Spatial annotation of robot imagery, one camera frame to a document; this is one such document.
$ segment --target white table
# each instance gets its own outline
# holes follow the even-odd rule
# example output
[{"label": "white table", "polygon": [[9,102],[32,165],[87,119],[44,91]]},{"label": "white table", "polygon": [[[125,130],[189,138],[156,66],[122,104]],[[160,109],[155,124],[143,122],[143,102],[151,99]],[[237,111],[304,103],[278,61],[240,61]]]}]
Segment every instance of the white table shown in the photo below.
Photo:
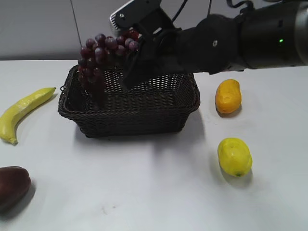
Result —
[{"label": "white table", "polygon": [[[34,182],[1,231],[308,230],[307,67],[197,74],[201,106],[181,133],[109,141],[57,113],[75,63],[0,62],[1,113],[37,89],[58,93],[19,125],[17,146],[0,142],[0,167],[22,166]],[[214,98],[227,78],[240,82],[243,109],[221,118]],[[226,137],[250,147],[249,176],[221,172]]]}]

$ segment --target wicker basket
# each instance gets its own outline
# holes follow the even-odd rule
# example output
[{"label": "wicker basket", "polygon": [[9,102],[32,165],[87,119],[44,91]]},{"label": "wicker basket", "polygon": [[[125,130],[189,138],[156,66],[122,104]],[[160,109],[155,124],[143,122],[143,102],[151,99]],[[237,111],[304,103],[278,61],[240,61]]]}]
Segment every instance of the wicker basket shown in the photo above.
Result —
[{"label": "wicker basket", "polygon": [[200,93],[192,74],[165,75],[123,90],[120,69],[105,71],[105,102],[97,109],[77,79],[74,66],[61,87],[59,114],[75,121],[87,137],[181,131],[198,109]]}]

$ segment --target yellow mango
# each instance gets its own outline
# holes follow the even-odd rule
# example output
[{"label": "yellow mango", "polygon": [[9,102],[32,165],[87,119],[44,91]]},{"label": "yellow mango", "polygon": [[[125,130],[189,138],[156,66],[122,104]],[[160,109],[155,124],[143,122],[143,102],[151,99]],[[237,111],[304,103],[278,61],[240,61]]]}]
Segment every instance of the yellow mango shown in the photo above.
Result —
[{"label": "yellow mango", "polygon": [[242,103],[239,82],[234,79],[223,81],[217,88],[215,103],[220,113],[229,114],[236,111]]}]

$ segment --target robotic arm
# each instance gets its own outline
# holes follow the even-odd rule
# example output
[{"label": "robotic arm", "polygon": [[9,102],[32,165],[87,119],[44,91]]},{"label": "robotic arm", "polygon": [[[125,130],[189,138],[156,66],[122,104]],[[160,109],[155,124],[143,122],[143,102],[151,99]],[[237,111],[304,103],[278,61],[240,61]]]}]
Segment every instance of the robotic arm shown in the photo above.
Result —
[{"label": "robotic arm", "polygon": [[243,71],[308,65],[308,2],[285,0],[255,9],[249,0],[231,19],[211,14],[196,27],[175,28],[161,0],[131,0],[110,16],[120,35],[136,29],[140,47],[124,64],[122,86],[131,89],[151,78],[182,73]]}]

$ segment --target yellow banana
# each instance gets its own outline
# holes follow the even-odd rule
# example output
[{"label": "yellow banana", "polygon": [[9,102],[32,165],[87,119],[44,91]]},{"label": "yellow banana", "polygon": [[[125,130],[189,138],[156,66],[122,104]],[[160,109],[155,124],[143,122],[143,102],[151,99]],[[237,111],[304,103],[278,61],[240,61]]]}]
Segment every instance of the yellow banana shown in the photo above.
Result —
[{"label": "yellow banana", "polygon": [[17,123],[26,114],[49,100],[54,91],[55,88],[42,88],[9,107],[0,117],[0,138],[16,145],[18,143],[15,132]]}]

